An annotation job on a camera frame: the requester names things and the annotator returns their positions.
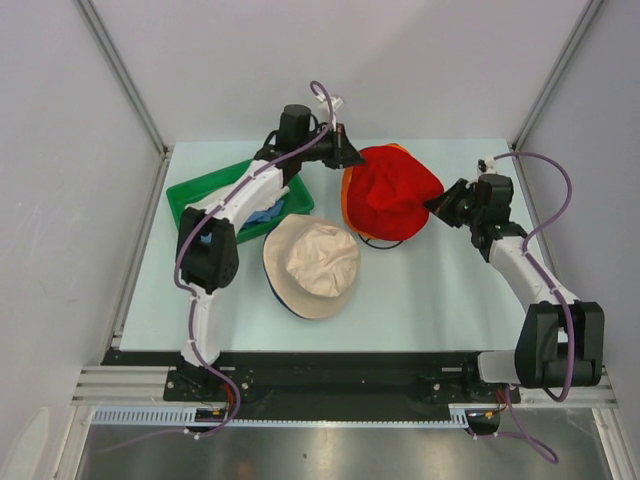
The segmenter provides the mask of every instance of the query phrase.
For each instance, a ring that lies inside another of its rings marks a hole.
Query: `red hat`
[[[369,147],[366,163],[342,177],[342,216],[353,231],[369,238],[401,241],[429,219],[424,202],[442,193],[440,180],[400,145]]]

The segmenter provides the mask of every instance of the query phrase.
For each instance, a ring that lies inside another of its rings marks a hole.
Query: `hat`
[[[414,236],[429,219],[424,202],[442,193],[440,180],[400,145],[369,147],[364,165],[342,177],[342,216],[354,232],[380,240]]]
[[[360,250],[349,232],[323,218],[287,215],[265,239],[273,292],[296,315],[326,318],[351,298]]]

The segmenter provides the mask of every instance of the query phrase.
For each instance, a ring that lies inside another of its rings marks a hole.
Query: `blue cloth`
[[[268,210],[253,212],[251,216],[247,219],[245,224],[242,226],[242,228],[251,227],[258,223],[265,223],[273,220],[275,217],[280,215],[283,205],[284,205],[284,200],[281,199],[281,200],[278,200],[276,203],[274,203],[273,207],[271,207]],[[210,244],[211,234],[209,233],[207,235],[201,235],[200,241],[207,245]]]

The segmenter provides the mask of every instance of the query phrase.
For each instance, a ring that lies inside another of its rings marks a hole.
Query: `hat brim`
[[[288,215],[265,239],[262,260],[271,288],[282,303],[300,317],[317,320],[343,310],[351,298],[353,285],[338,297],[320,297],[307,292],[286,271],[282,261],[283,251],[288,251],[288,247],[295,242],[298,235],[313,224],[342,228],[323,218]]]

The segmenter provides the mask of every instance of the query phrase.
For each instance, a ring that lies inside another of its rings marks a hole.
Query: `hat crown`
[[[331,225],[314,224],[293,242],[285,268],[307,292],[338,297],[353,284],[359,260],[358,246],[351,235]]]

